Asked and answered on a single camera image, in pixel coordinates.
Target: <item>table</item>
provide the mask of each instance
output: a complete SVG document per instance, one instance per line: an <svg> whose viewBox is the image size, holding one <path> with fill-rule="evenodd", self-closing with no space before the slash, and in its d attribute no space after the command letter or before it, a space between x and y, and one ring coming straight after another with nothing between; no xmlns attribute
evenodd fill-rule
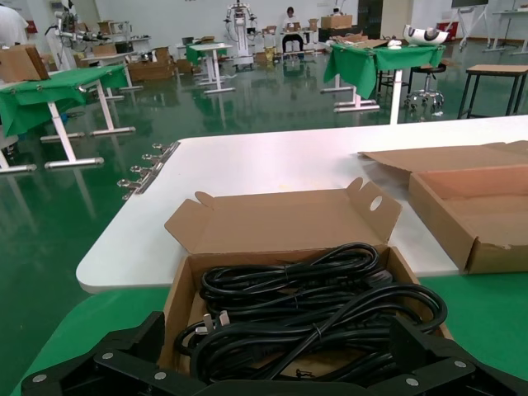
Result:
<svg viewBox="0 0 528 396"><path fill-rule="evenodd" d="M49 80L17 82L0 87L0 114L6 136L24 134L30 128L51 119L57 135L44 136L41 141L60 140L68 158L66 161L46 163L46 168L93 165L103 163L103 158L77 159L70 143L70 138L83 134L67 134L60 117L66 111L79 104L86 103L85 93L95 87L106 121L106 130L96 130L91 135L118 134L134 131L134 127L115 128L108 109L103 85L120 87L126 83L123 66L105 68L80 68L60 73L53 73ZM4 172L27 172L35 170L34 165L9 167L0 157L0 167Z"/></svg>
<svg viewBox="0 0 528 396"><path fill-rule="evenodd" d="M506 48L497 48L498 44L498 35L500 34L500 31L502 30L502 24L506 19L508 20L520 20L522 18L528 18L528 12L527 11L503 11L503 12L494 12L493 15L499 15L499 26L497 29L497 35L493 39L493 47L491 49L487 49L484 52L493 52L493 51L504 51ZM522 45L522 50L520 52L514 52L511 55L525 55L528 54L528 38L524 41Z"/></svg>
<svg viewBox="0 0 528 396"><path fill-rule="evenodd" d="M321 43L328 52L332 52L332 46L327 45L326 43ZM352 101L338 101L334 103L334 112L335 113L346 113L351 111L366 111L366 110L379 110L380 106L376 100L363 99L357 94L356 87L342 87L341 86L341 76L337 74L334 77L335 87L334 88L324 88L321 90L321 93L331 93L331 92L343 92L343 91L352 91Z"/></svg>
<svg viewBox="0 0 528 396"><path fill-rule="evenodd" d="M438 66L444 48L440 45L438 47L403 47L402 49L357 49L351 45L333 44L330 60L324 74L324 82L340 75L343 80L356 87L357 95L368 98L375 88L378 71L396 70L390 113L390 124L396 125L398 123L403 69L422 66L423 64Z"/></svg>
<svg viewBox="0 0 528 396"><path fill-rule="evenodd" d="M82 61L88 62L88 63L99 62L101 66L110 66L112 64L122 64L125 69L127 86L120 88L120 90L121 91L136 91L139 89L143 89L143 86L141 85L134 86L132 84L132 80L130 79L129 68L126 64L126 57L134 55L134 54L135 52L127 52L124 54L113 54L113 55L106 55L106 56L89 56L89 57L83 58ZM123 96L114 96L110 88L107 88L107 91L108 91L108 97L106 98L107 100L124 99Z"/></svg>
<svg viewBox="0 0 528 396"><path fill-rule="evenodd" d="M225 51L227 48L233 47L232 45L226 45L224 43L215 44L198 44L189 45L187 47L187 58L194 59L196 53L196 60L200 57L200 53L206 54L207 64L207 81L201 82L199 85L212 85L216 84L216 89L205 91L205 94L221 93L221 92L232 92L236 88L222 88L222 78L220 77L220 70L218 65L218 52Z"/></svg>
<svg viewBox="0 0 528 396"><path fill-rule="evenodd" d="M408 175L356 153L526 139L528 116L184 139L152 185L132 196L77 268L90 293L171 285L185 250L163 227L196 191L212 196L343 188L372 180L403 206L390 244L418 276L458 268L407 201Z"/></svg>
<svg viewBox="0 0 528 396"><path fill-rule="evenodd" d="M446 301L447 326L463 348L484 364L528 380L528 274L442 276L421 281ZM86 299L64 318L24 378L82 355L110 331L138 326L152 311L163 310L167 295L165 288L117 290ZM12 396L18 396L19 389L20 384Z"/></svg>
<svg viewBox="0 0 528 396"><path fill-rule="evenodd" d="M480 78L482 76L496 76L496 77L512 77L513 87L511 88L510 100L508 102L508 107L506 109L506 116L509 116L512 113L512 106L515 97L517 100L515 107L513 109L513 114L516 115L519 111L519 105L521 104L522 93L526 85L526 76L528 75L528 66L523 65L507 65L507 64L477 64L471 68L468 68L466 73L468 78L465 82L464 94L462 95L462 101L460 102L460 110L458 118L461 119L463 116L467 115L467 118L478 117L483 118L485 115L476 115L473 113L473 105L475 103L475 97L477 96L477 89L479 88ZM471 83L471 78L477 76L475 85L473 87L473 94L471 95L471 101L469 102L469 109L464 110L465 101L468 96L469 85ZM517 91L517 86L519 85L519 78L521 78L521 85Z"/></svg>

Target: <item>cardboard box lid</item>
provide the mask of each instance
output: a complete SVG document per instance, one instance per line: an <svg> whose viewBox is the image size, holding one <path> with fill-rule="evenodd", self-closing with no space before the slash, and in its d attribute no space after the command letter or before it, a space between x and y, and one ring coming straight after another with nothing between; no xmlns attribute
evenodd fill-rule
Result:
<svg viewBox="0 0 528 396"><path fill-rule="evenodd" d="M360 154L378 163L408 172L454 171L528 164L528 141L483 146L411 148Z"/></svg>
<svg viewBox="0 0 528 396"><path fill-rule="evenodd" d="M192 254L385 244L402 208L376 184L362 184L358 178L341 190L254 196L196 192L199 202L186 200L165 229Z"/></svg>

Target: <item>wooden stool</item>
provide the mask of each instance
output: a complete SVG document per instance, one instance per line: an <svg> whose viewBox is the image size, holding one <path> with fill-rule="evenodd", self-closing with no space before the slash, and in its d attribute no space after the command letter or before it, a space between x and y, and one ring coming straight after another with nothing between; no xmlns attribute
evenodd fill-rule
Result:
<svg viewBox="0 0 528 396"><path fill-rule="evenodd" d="M519 105L521 104L522 92L526 83L526 75L528 74L528 66L523 65L506 65L506 64L477 64L472 68L468 68L466 71L468 74L468 79L465 82L464 95L462 96L462 102L460 103L459 119L461 119L466 114L467 118L484 118L487 115L476 115L473 114L473 105L475 103L475 97L477 96L477 88L479 87L479 81L481 76L498 76L498 77L513 77L513 88L511 89L510 101L508 102L508 108L506 110L506 115L509 116L512 113L512 105L517 95L517 100L515 107L513 109L513 114L517 114L519 111ZM473 93L471 95L471 101L469 102L469 109L464 110L466 98L468 96L469 83L471 78L477 76L475 85L473 87ZM517 91L517 86L519 85L519 78L522 77L521 86Z"/></svg>

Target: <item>black power cable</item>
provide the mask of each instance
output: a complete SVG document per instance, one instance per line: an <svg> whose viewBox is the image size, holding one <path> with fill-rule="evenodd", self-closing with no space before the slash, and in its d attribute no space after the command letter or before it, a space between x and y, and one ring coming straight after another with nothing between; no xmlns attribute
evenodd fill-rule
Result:
<svg viewBox="0 0 528 396"><path fill-rule="evenodd" d="M201 297L231 323L203 335L196 323L174 347L191 357L191 375L220 380L346 381L369 385L398 374L389 353L389 327L403 316L424 333L446 320L447 307L433 291L393 283L370 245L351 243L321 257L284 266L223 266L201 279ZM424 318L417 306L429 311ZM349 364L317 378L283 375L296 359L321 351L353 352Z"/></svg>

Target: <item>white table leg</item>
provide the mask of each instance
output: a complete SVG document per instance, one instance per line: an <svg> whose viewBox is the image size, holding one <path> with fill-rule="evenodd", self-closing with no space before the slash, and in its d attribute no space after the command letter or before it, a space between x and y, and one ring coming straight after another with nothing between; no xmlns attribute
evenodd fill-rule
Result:
<svg viewBox="0 0 528 396"><path fill-rule="evenodd" d="M493 47L492 48L488 48L488 49L485 49L484 52L498 52L498 51L504 51L506 48L502 47L502 48L497 48L497 45L498 45L498 35L500 34L501 32L501 29L502 29L502 21L503 21L503 18L502 16L500 17L499 19L499 23L498 23L498 31L497 31L497 34L495 35L495 38L493 39Z"/></svg>
<svg viewBox="0 0 528 396"><path fill-rule="evenodd" d="M90 133L91 136L99 136L102 134L122 134L124 132L134 132L134 126L126 126L125 128L114 128L114 122L108 108L108 103L105 98L105 91L102 87L101 80L97 81L97 93L99 95L99 102L101 103L102 112L105 115L106 130L94 130Z"/></svg>
<svg viewBox="0 0 528 396"><path fill-rule="evenodd" d="M350 113L352 111L379 110L380 106L375 100L362 99L356 92L356 87L352 88L353 101L339 101L334 103L334 113Z"/></svg>
<svg viewBox="0 0 528 396"><path fill-rule="evenodd" d="M0 174L2 173L21 173L21 172L32 172L36 170L36 165L18 165L10 167L4 157L2 150L0 150Z"/></svg>
<svg viewBox="0 0 528 396"><path fill-rule="evenodd" d="M321 93L330 93L330 92L343 92L343 91L351 91L352 87L342 87L341 86L341 76L338 74L334 78L336 80L336 86L334 88L325 88L321 90Z"/></svg>
<svg viewBox="0 0 528 396"><path fill-rule="evenodd" d="M206 94L220 93L220 92L232 92L235 88L222 88L222 81L220 79L220 68L218 65L218 55L216 49L213 50L213 62L214 62L214 75L216 76L216 89L212 91L205 91Z"/></svg>
<svg viewBox="0 0 528 396"><path fill-rule="evenodd" d="M73 166L79 166L79 165L96 165L98 163L105 162L105 160L101 157L77 159L75 157L75 153L73 152L72 145L69 142L68 134L66 133L66 129L64 128L63 121L60 118L59 110L57 110L57 106L55 105L55 102L49 101L48 107L49 107L49 112L51 113L53 124L55 125L55 129L57 130L57 135L60 137L60 141L63 144L64 152L66 153L66 157L68 158L68 160L67 161L53 161L51 163L46 163L45 164L46 169L51 169L55 167L73 167Z"/></svg>
<svg viewBox="0 0 528 396"><path fill-rule="evenodd" d="M125 99L123 95L115 95L112 93L112 88L107 88L106 92L108 92L108 95L106 96L106 99L108 101L122 101Z"/></svg>
<svg viewBox="0 0 528 396"><path fill-rule="evenodd" d="M128 83L128 87L120 88L120 90L121 91L137 91L139 89L143 89L143 85L138 85L138 86L132 85L132 80L130 79L129 68L125 60L123 60L123 66L125 66L125 76L126 76L126 82Z"/></svg>
<svg viewBox="0 0 528 396"><path fill-rule="evenodd" d="M399 115L399 101L402 94L402 76L403 70L396 70L394 75L394 86L393 86L393 105L390 110L390 124L398 124L398 115Z"/></svg>

